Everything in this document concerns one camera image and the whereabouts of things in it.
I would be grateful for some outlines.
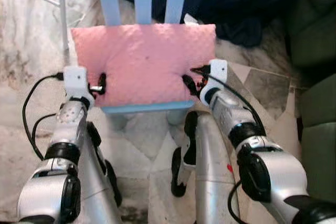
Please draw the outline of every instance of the marble floor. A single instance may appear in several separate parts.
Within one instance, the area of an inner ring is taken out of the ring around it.
[[[99,0],[66,0],[69,27],[103,24]],[[123,24],[134,23],[133,5],[119,0]],[[16,219],[16,201],[38,158],[26,140],[21,120],[25,96],[40,77],[62,70],[76,60],[62,52],[59,11],[41,0],[0,0],[0,221]],[[274,20],[263,33],[259,47],[245,49],[216,41],[216,57],[229,61],[228,84],[255,107],[268,135],[300,159],[296,118],[300,95],[309,87],[290,64],[281,22]],[[28,124],[58,110],[63,101],[62,83],[43,83],[27,109]],[[103,139],[102,151],[118,176],[124,223],[193,223],[195,177],[185,197],[170,194],[171,157],[178,145],[164,112],[129,116],[118,129],[99,108],[89,112]],[[45,150],[53,119],[43,121],[37,142]],[[238,180],[236,157],[229,150]],[[257,202],[238,190],[241,218],[248,223],[275,223]]]

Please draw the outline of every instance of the black wire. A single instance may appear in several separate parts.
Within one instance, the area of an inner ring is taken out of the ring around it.
[[[242,183],[241,180],[238,181],[237,184],[230,191],[229,197],[227,198],[227,208],[229,209],[229,213],[232,216],[232,218],[235,219],[235,221],[237,221],[239,224],[247,224],[246,222],[242,221],[238,216],[236,216],[236,214],[232,210],[232,198],[233,198],[235,191],[241,185],[241,183]]]
[[[33,145],[34,145],[37,149],[38,149],[38,147],[36,146],[36,139],[35,139],[37,126],[38,126],[38,124],[39,124],[43,119],[45,119],[45,118],[49,118],[49,117],[54,116],[54,115],[56,115],[56,113],[49,114],[49,115],[44,115],[44,116],[42,116],[41,118],[39,118],[39,119],[35,122],[34,127],[33,127],[33,130],[32,130],[32,132],[31,132],[31,139],[32,139],[32,143],[33,143]]]
[[[32,136],[30,135],[30,132],[29,132],[29,128],[28,128],[28,124],[27,124],[27,119],[26,119],[26,108],[27,108],[27,104],[28,104],[28,101],[30,99],[30,97],[32,96],[34,90],[37,88],[37,86],[42,82],[44,81],[45,79],[48,79],[48,78],[57,78],[57,74],[53,74],[51,76],[45,76],[41,79],[39,79],[35,84],[34,86],[32,87],[32,89],[30,90],[24,104],[23,104],[23,107],[22,107],[22,121],[23,121],[23,126],[25,128],[25,131],[26,131],[26,134],[27,134],[27,137],[28,137],[28,140],[30,142],[30,144],[32,145],[33,147],[33,150],[34,152],[36,153],[36,155],[40,158],[40,160],[43,160],[43,155],[42,153],[40,152],[40,150],[37,148],[36,144],[33,142],[33,139],[32,139]]]
[[[264,128],[264,125],[260,119],[260,116],[258,115],[257,111],[252,107],[252,105],[241,95],[239,94],[236,90],[234,90],[233,88],[231,88],[229,85],[225,84],[224,82],[222,82],[221,80],[211,76],[210,74],[208,73],[203,73],[203,72],[200,72],[200,71],[197,71],[197,70],[191,70],[192,72],[194,73],[198,73],[198,74],[201,74],[203,76],[207,76],[215,81],[217,81],[218,83],[222,84],[224,86],[224,88],[226,88],[228,91],[230,91],[232,94],[234,94],[236,97],[238,97],[239,99],[241,99],[247,106],[248,108],[250,109],[254,119],[256,120],[257,124],[259,125],[260,129],[261,129],[261,133],[266,136],[266,131],[265,131],[265,128]]]

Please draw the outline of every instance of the red dot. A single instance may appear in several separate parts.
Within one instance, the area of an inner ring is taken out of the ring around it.
[[[227,169],[228,169],[231,173],[233,173],[233,169],[232,169],[232,166],[231,166],[231,165],[228,164],[226,167],[227,167]]]

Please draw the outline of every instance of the pink cushion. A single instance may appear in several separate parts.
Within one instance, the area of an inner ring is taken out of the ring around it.
[[[107,89],[96,106],[188,101],[182,75],[215,57],[215,26],[179,24],[73,28],[78,63],[91,85],[101,73]]]

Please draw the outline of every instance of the green sofa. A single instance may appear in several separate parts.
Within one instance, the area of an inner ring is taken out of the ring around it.
[[[319,82],[300,99],[308,192],[336,202],[336,0],[295,0],[285,21],[293,65]]]
[[[286,17],[294,66],[336,63],[336,0],[296,0]]]
[[[308,192],[336,202],[336,74],[305,92],[300,102]]]

